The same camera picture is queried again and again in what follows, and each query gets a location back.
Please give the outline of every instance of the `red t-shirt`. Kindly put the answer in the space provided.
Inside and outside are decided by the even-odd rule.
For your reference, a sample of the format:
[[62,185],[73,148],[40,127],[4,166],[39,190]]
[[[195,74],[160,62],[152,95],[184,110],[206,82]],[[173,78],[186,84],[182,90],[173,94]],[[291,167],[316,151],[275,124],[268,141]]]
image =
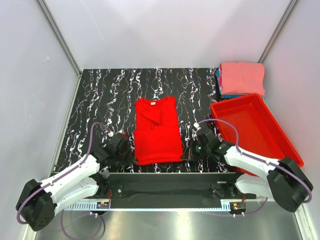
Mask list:
[[135,102],[134,154],[138,165],[179,162],[183,154],[176,98]]

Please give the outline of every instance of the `cable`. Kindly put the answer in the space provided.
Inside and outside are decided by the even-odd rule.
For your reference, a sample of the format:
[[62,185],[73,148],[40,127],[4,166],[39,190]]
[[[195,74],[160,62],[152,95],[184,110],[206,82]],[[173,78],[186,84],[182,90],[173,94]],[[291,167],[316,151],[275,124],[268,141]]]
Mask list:
[[62,174],[61,176],[57,177],[55,180],[52,181],[52,183],[47,183],[46,185],[40,187],[39,189],[37,189],[35,192],[33,192],[29,197],[26,198],[26,200],[24,200],[24,202],[21,204],[21,206],[19,207],[17,214],[16,214],[16,220],[18,221],[18,223],[20,224],[27,224],[26,221],[22,221],[20,216],[21,216],[21,212],[22,209],[24,209],[24,207],[26,206],[26,204],[35,196],[37,195],[39,192],[41,192],[42,190],[44,190],[45,188],[53,185],[54,183],[56,183],[57,181],[59,181],[60,179],[64,178],[65,176],[67,176],[68,174],[70,174],[71,172],[73,172],[74,170],[76,170],[77,168],[79,168],[79,166],[81,166],[82,164],[85,163],[85,161],[87,160],[88,156],[90,155],[90,151],[91,151],[91,147],[92,147],[92,142],[93,142],[93,135],[94,135],[94,127],[96,125],[99,125],[100,127],[102,127],[103,129],[109,131],[106,126],[104,126],[102,123],[100,122],[94,122],[91,125],[91,130],[90,130],[90,137],[89,137],[89,147],[88,147],[88,151],[86,152],[86,155],[84,157],[84,159],[80,162],[79,165],[73,167],[72,169],[70,169],[69,171],[65,172],[64,174]]
[[246,194],[244,193],[244,194],[243,194],[243,199],[242,199],[241,203],[244,203],[244,202],[245,202],[246,197],[247,197],[247,196],[246,196]]
[[[233,126],[231,123],[229,123],[229,122],[227,122],[227,121],[224,121],[224,120],[221,120],[221,119],[217,119],[217,118],[209,118],[209,119],[204,119],[204,120],[199,121],[198,124],[201,124],[201,123],[204,123],[204,122],[209,122],[209,121],[222,122],[222,123],[227,124],[227,125],[229,125],[230,127],[232,127],[233,130],[235,131],[235,148],[236,148],[236,150],[237,150],[240,154],[242,154],[242,155],[244,155],[244,156],[247,156],[247,157],[249,157],[249,158],[252,158],[252,159],[254,159],[254,160],[257,160],[257,161],[259,161],[259,162],[262,162],[262,163],[264,163],[264,164],[267,164],[267,162],[266,162],[264,159],[261,159],[261,158],[256,157],[256,156],[252,156],[252,155],[250,155],[250,154],[248,154],[248,153],[246,153],[246,152],[242,152],[242,151],[240,150],[240,148],[239,148],[239,132],[238,132],[238,130],[235,128],[235,126]],[[284,167],[279,166],[279,165],[277,165],[277,164],[275,164],[275,163],[273,163],[273,162],[269,162],[268,164],[271,165],[271,166],[273,166],[273,167],[275,167],[275,168],[277,168],[277,169],[279,169],[279,170],[281,170],[281,171],[283,171],[284,173],[288,174],[290,177],[292,177],[293,179],[295,179],[298,183],[300,183],[300,184],[305,188],[305,190],[307,191],[309,197],[308,197],[307,200],[304,200],[303,203],[309,203],[309,202],[311,201],[311,199],[312,199],[312,193],[311,193],[311,190],[309,189],[309,187],[308,187],[307,184],[305,184],[300,178],[298,178],[296,175],[294,175],[292,172],[290,172],[289,170],[285,169]]]
[[112,191],[111,191],[111,189],[109,189],[109,191],[108,191],[108,195],[109,195],[109,202],[108,202],[108,205],[109,205],[109,208],[110,208],[110,204],[111,204],[111,197],[112,197]]
[[91,236],[91,237],[89,237],[89,238],[86,238],[86,239],[79,239],[79,238],[74,238],[74,237],[70,236],[70,235],[66,232],[66,229],[65,229],[65,227],[64,227],[64,222],[63,222],[64,211],[65,211],[65,210],[62,210],[62,211],[61,211],[61,215],[60,215],[60,225],[61,225],[61,230],[62,230],[63,234],[64,234],[67,238],[69,238],[69,239],[71,239],[71,240],[93,240],[93,239],[99,234],[99,232],[100,232],[100,230],[101,230],[101,228],[102,228],[103,218],[102,218],[100,215],[95,214],[95,217],[98,216],[101,221],[100,221],[100,226],[99,226],[98,230],[95,232],[95,234],[94,234],[93,236]]
[[260,212],[261,209],[266,205],[267,201],[268,201],[268,198],[266,197],[264,202],[262,203],[262,205],[257,210],[255,210],[253,212],[246,213],[243,216],[250,216],[250,215],[253,215],[253,214],[256,214],[256,213]]
[[[70,222],[67,226],[63,226],[63,228],[64,228],[64,229],[67,229],[67,228],[69,228],[72,224],[74,224],[76,221],[78,221],[79,219],[82,219],[82,218],[84,218],[84,217],[86,217],[86,216],[89,216],[89,215],[92,215],[92,212],[89,211],[88,213],[85,213],[85,214],[82,214],[82,215],[78,216],[76,219],[72,220],[72,222]],[[61,231],[62,231],[61,227],[60,227],[59,230],[55,230],[55,229],[52,229],[52,230],[55,231],[55,232],[61,232]]]

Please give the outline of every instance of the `pink folded towel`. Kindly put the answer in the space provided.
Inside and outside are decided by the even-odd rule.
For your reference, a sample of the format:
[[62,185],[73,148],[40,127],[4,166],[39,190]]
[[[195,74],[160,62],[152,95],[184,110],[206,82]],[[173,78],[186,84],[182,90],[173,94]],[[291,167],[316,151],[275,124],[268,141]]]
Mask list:
[[221,68],[221,94],[265,95],[265,67],[262,63],[223,62]]

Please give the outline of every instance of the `metal floor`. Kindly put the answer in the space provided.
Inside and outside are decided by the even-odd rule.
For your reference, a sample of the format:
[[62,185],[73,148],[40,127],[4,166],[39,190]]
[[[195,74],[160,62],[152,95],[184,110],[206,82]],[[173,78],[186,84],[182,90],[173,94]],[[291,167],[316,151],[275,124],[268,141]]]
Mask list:
[[[248,202],[247,212],[258,208]],[[84,212],[66,211],[67,227]],[[296,217],[268,202],[257,214],[233,218],[226,212],[107,212],[103,215],[101,240],[302,240]],[[99,219],[85,216],[66,231],[76,239],[91,237],[99,227]],[[43,230],[37,240],[67,239],[60,227],[60,215]]]

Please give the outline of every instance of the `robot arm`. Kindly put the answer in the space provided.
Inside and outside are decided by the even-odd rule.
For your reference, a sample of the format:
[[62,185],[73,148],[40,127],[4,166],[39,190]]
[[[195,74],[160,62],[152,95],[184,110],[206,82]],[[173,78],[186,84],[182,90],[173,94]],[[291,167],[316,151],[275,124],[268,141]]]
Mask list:
[[[256,175],[242,174],[233,182],[241,193],[274,199],[285,210],[295,212],[309,195],[306,188],[313,190],[311,182],[291,158],[285,157],[280,161],[260,156],[231,142],[220,142],[209,128],[202,129],[197,123],[195,127],[197,139],[192,140],[192,149],[189,150],[193,155],[208,156]],[[283,168],[291,174],[280,170]],[[305,186],[290,175],[299,178]]]
[[40,182],[34,179],[27,182],[16,210],[18,211],[35,191],[49,185],[33,196],[21,210],[21,216],[26,223],[34,231],[39,231],[60,211],[73,203],[90,196],[105,196],[108,190],[107,180],[99,172],[117,163],[131,164],[134,157],[129,149],[127,136],[123,132],[116,133],[105,147],[96,148],[85,161],[84,156],[54,176]]

